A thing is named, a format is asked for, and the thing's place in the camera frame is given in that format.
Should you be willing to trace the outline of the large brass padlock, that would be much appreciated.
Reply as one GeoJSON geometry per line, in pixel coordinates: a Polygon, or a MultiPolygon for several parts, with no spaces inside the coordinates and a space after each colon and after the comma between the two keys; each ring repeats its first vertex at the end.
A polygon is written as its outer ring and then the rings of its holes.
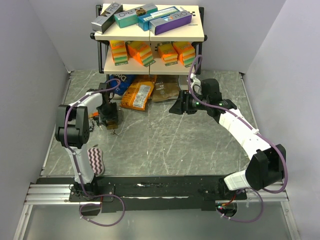
{"type": "Polygon", "coordinates": [[[106,121],[106,129],[107,130],[115,130],[122,124],[124,121],[124,112],[121,108],[117,110],[117,114],[113,119],[109,119],[106,121]]]}

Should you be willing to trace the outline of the black key bunch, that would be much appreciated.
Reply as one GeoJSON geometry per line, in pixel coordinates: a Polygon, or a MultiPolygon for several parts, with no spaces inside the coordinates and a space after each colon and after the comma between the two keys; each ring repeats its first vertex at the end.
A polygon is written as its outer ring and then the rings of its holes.
{"type": "Polygon", "coordinates": [[[92,118],[90,118],[89,119],[89,132],[90,133],[92,133],[94,131],[95,126],[96,126],[95,121],[92,118]]]}

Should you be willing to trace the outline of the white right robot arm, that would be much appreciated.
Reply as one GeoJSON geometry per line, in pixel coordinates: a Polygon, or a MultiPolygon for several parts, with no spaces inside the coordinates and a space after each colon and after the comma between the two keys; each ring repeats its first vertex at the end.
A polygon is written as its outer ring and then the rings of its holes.
{"type": "Polygon", "coordinates": [[[223,199],[230,199],[236,190],[251,188],[266,190],[278,181],[288,182],[286,150],[263,138],[229,99],[224,99],[219,83],[214,78],[200,81],[195,75],[188,80],[188,89],[179,93],[177,101],[170,108],[171,114],[188,115],[206,111],[219,125],[225,128],[240,144],[249,158],[245,170],[231,173],[222,179],[218,193],[223,199]]]}

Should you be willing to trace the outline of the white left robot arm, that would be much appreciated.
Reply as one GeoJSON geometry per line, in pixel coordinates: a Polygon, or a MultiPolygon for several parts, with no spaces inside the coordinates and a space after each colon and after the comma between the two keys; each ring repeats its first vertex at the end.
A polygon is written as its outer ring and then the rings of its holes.
{"type": "Polygon", "coordinates": [[[61,104],[57,109],[55,139],[67,151],[72,162],[75,191],[87,201],[99,197],[96,176],[87,152],[89,115],[98,112],[98,123],[105,127],[119,122],[117,104],[111,102],[110,94],[120,83],[116,78],[100,83],[98,89],[90,89],[80,99],[71,104],[61,104]]]}

